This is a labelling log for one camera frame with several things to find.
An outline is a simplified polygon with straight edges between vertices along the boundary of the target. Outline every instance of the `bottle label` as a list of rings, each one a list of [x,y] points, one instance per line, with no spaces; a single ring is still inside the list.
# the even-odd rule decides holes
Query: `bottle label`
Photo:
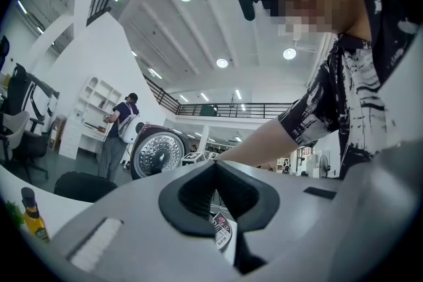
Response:
[[[43,240],[44,242],[49,242],[50,241],[50,239],[48,238],[48,235],[47,235],[47,231],[46,231],[46,229],[45,228],[38,228],[36,231],[35,231],[35,235],[40,239],[40,240]]]

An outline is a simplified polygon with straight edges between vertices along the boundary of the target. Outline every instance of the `man in patterned shirt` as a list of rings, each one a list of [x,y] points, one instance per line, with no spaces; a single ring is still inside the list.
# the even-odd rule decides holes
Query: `man in patterned shirt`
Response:
[[[262,0],[272,17],[338,35],[314,83],[287,112],[220,156],[256,166],[338,130],[340,178],[384,149],[395,123],[378,91],[416,36],[406,0]]]

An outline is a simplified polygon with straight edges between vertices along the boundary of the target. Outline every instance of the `person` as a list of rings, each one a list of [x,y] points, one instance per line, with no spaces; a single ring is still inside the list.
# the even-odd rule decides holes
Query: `person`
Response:
[[[138,96],[131,93],[125,98],[125,102],[113,108],[113,114],[103,119],[106,123],[113,123],[112,128],[103,143],[100,162],[98,164],[98,176],[114,181],[120,160],[128,146],[119,137],[119,123],[122,123],[130,114],[131,110],[135,115],[139,114],[136,106]]]
[[[256,166],[338,130],[343,179],[395,133],[378,90],[416,36],[421,11],[412,11],[411,0],[261,1],[275,20],[338,37],[303,98],[220,159]]]

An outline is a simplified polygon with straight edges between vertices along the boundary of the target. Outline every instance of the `forearm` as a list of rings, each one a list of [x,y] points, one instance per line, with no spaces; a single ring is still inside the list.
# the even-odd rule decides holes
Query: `forearm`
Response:
[[[240,145],[219,156],[219,160],[235,161],[258,166],[267,161],[284,157],[298,148],[277,119],[260,126]]]

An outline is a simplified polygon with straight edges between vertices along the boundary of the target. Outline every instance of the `black and white shirt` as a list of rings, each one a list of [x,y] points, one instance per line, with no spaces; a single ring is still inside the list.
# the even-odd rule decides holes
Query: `black and white shirt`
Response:
[[[387,146],[395,122],[378,91],[418,30],[397,0],[364,1],[372,41],[339,35],[305,96],[279,116],[300,146],[338,130],[341,179]]]

